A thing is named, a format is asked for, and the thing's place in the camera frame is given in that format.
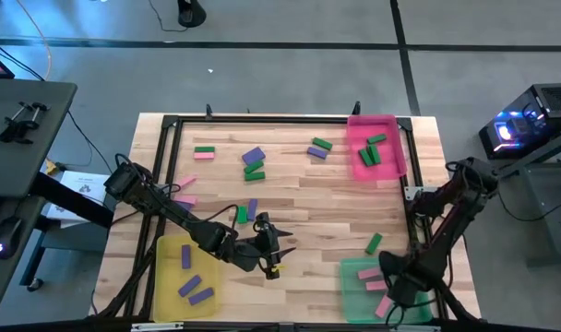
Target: concrete floor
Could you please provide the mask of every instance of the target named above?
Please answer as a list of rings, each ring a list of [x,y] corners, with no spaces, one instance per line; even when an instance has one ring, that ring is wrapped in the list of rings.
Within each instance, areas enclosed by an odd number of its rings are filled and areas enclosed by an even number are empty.
[[[207,22],[184,33],[160,31],[146,1],[23,2],[47,37],[70,41],[397,40],[388,0],[205,0]],[[179,28],[173,1],[154,3],[164,26]],[[399,3],[407,43],[561,45],[561,0]],[[36,31],[13,1],[2,1],[0,38],[25,36],[36,36]],[[5,48],[40,74],[46,70],[41,46]],[[73,114],[107,157],[130,149],[139,113],[203,112],[207,102],[216,113],[246,108],[253,113],[349,113],[358,100],[367,114],[411,114],[398,51],[80,47],[52,51],[51,80],[78,84]],[[420,112],[436,116],[447,160],[483,158],[476,137],[482,125],[530,84],[561,82],[561,53],[410,52],[410,62]],[[6,64],[18,77],[30,78]],[[87,159],[85,142],[74,129],[64,123],[52,158],[71,163]],[[97,156],[80,169],[106,172]],[[503,186],[502,192],[509,189]],[[484,318],[561,329],[561,267],[529,270],[524,264],[527,256],[546,250],[539,233],[538,223],[513,220],[497,200],[467,230]],[[49,251],[38,274],[47,281],[45,287],[28,293],[15,276],[0,307],[0,325],[85,316],[100,262],[97,254]],[[70,306],[58,304],[65,297],[71,299]]]

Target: green tray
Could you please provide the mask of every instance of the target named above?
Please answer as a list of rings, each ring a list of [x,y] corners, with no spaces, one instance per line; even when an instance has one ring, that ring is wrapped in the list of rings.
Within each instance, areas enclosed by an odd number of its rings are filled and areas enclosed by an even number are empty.
[[[381,280],[383,277],[375,277],[365,280],[358,279],[358,271],[378,267],[379,262],[376,257],[365,258],[346,258],[340,261],[340,281],[342,284],[342,311],[348,323],[352,324],[373,324],[385,323],[385,318],[375,315],[375,310],[387,291],[367,291],[365,283],[367,281]],[[425,292],[419,292],[416,296],[416,303],[428,301]],[[396,309],[391,318],[390,324],[396,324],[400,320],[401,309]],[[408,309],[403,317],[403,324],[425,323],[432,319],[430,305]]]

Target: computer mouse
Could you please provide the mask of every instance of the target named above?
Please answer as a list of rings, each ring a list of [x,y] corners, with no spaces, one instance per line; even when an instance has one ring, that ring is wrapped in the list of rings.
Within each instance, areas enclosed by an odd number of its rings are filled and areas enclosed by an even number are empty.
[[[0,259],[8,259],[18,249],[22,219],[12,216],[0,222]]]

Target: white cable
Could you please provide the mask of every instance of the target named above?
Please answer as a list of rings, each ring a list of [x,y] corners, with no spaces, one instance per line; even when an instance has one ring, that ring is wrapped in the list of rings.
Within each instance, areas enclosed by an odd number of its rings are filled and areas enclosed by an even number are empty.
[[[28,16],[30,18],[30,22],[32,22],[32,25],[34,25],[34,28],[36,28],[36,30],[39,32],[39,35],[41,36],[41,39],[42,39],[42,43],[44,44],[44,47],[47,49],[47,72],[44,75],[44,80],[48,80],[49,76],[51,75],[51,67],[53,66],[53,57],[51,56],[51,48],[49,48],[49,43],[47,42],[47,39],[42,34],[42,31],[39,28],[39,26],[37,25],[37,22],[34,21],[34,18],[32,18],[32,16],[30,15],[30,13],[26,9],[26,7],[24,7],[24,5],[22,5],[20,0],[16,0],[16,2],[22,7],[22,10],[24,10],[24,14],[26,14],[26,16]]]

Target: wooden table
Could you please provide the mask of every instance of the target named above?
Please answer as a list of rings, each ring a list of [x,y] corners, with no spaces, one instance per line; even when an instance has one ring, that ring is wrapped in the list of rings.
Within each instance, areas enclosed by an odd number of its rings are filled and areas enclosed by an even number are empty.
[[[129,154],[132,161],[150,170],[163,116],[163,113],[139,116]],[[413,117],[412,124],[424,185],[439,186],[448,180],[448,173],[436,119]],[[314,136],[334,143],[326,160],[304,153]],[[408,158],[405,136],[402,137]],[[215,146],[216,159],[195,161],[194,146]],[[240,157],[255,146],[262,147],[267,155],[267,179],[247,184]],[[160,179],[165,178],[170,147],[168,143]],[[279,229],[294,233],[280,239],[281,249],[297,247],[283,258],[286,268],[276,280],[266,280],[259,269],[246,273],[221,262],[220,310],[201,320],[345,322],[340,308],[340,260],[364,256],[374,232],[383,235],[379,250],[404,254],[408,245],[399,181],[351,181],[348,164],[343,124],[184,124],[174,182],[188,174],[198,175],[198,180],[185,189],[185,194],[198,196],[192,212],[205,218],[228,204],[246,205],[249,198],[258,198],[258,212],[268,211]],[[408,175],[413,185],[411,169],[409,165]],[[114,217],[131,211],[131,207],[121,204]],[[231,217],[230,211],[218,221],[231,225]],[[137,214],[111,228],[94,295],[99,310],[121,289],[131,273],[141,219]],[[166,225],[166,234],[184,232],[171,222]],[[254,233],[251,227],[244,227],[240,228],[240,234],[242,237]],[[480,316],[462,239],[452,251],[452,261],[453,292],[470,313]],[[139,283],[135,313],[142,303],[146,279],[147,273]]]

